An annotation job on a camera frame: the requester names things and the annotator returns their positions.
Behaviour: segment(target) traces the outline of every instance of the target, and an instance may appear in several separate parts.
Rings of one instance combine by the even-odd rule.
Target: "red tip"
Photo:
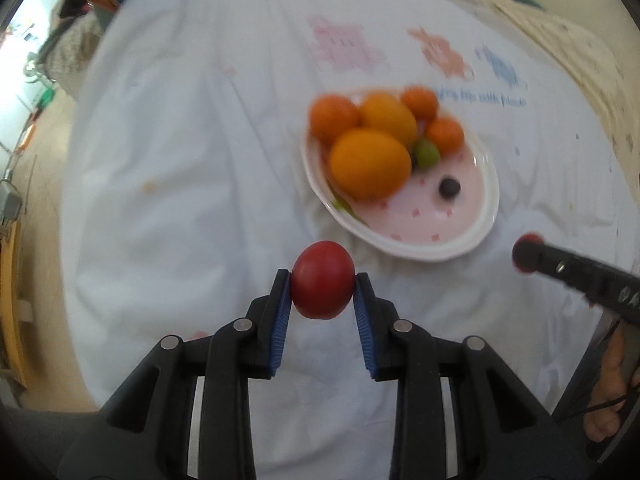
[[[526,267],[521,267],[520,265],[517,264],[516,258],[514,257],[516,246],[520,242],[525,242],[525,241],[542,245],[543,243],[545,243],[545,239],[542,236],[540,236],[538,233],[529,232],[529,233],[523,234],[520,238],[518,238],[518,240],[516,240],[516,243],[514,243],[513,245],[513,249],[511,250],[511,261],[513,262],[513,266],[516,269],[518,269],[520,272],[523,272],[524,274],[531,274],[532,272],[535,272],[535,270],[527,269]]]

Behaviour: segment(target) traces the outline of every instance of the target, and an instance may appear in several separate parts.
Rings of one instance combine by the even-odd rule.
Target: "white bed sheet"
[[[474,80],[430,65],[407,34],[415,27],[447,38]],[[334,50],[324,34],[350,47]],[[97,404],[163,335],[215,332],[267,293],[278,268],[330,238],[401,316],[443,338],[483,336],[551,410],[599,313],[517,273],[511,247],[536,230],[629,269],[638,212],[572,79],[515,37],[456,0],[127,0],[82,92],[62,201],[69,326]],[[483,45],[519,83],[478,59]],[[500,180],[491,234],[442,264],[386,256],[347,234],[298,152],[320,92],[413,82],[473,124]],[[498,104],[480,102],[487,92]],[[259,477],[386,478],[394,390],[369,379],[349,310],[329,322],[293,313],[276,379],[251,385]]]

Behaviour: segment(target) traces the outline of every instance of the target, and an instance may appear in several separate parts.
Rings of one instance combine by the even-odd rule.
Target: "blue print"
[[[479,60],[482,60],[484,57],[484,60],[494,69],[495,76],[498,79],[502,79],[510,88],[513,88],[514,86],[527,87],[527,84],[518,77],[513,65],[511,63],[507,63],[495,52],[491,51],[486,45],[483,45],[482,48],[476,48],[476,56],[478,56]]]
[[[490,90],[475,92],[469,88],[460,87],[460,90],[446,86],[435,89],[440,101],[449,100],[454,102],[464,102],[472,104],[502,105],[502,108],[524,108],[527,100],[524,97],[509,96],[503,93],[496,93]]]

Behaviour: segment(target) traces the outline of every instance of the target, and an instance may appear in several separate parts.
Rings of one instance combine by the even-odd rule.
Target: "green grape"
[[[428,170],[440,161],[440,152],[436,145],[427,139],[420,139],[414,144],[414,155],[419,170]]]

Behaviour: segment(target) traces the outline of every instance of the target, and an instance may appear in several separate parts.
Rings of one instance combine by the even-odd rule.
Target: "pink print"
[[[407,29],[409,36],[422,43],[422,54],[431,66],[436,66],[447,77],[461,77],[466,81],[475,78],[474,70],[465,63],[462,54],[451,48],[449,41],[442,36],[431,36],[420,27],[420,30]]]
[[[377,64],[386,61],[384,52],[367,45],[362,25],[336,25],[322,16],[310,18],[309,25],[317,41],[312,47],[316,59],[331,64],[334,72],[359,68],[372,73]]]
[[[206,332],[203,332],[202,330],[198,330],[189,338],[189,341],[193,341],[194,339],[202,339],[203,337],[207,337],[207,336],[209,336],[209,334],[207,334]]]
[[[228,76],[235,76],[236,75],[236,69],[233,68],[231,65],[223,65],[221,68],[222,72]]]

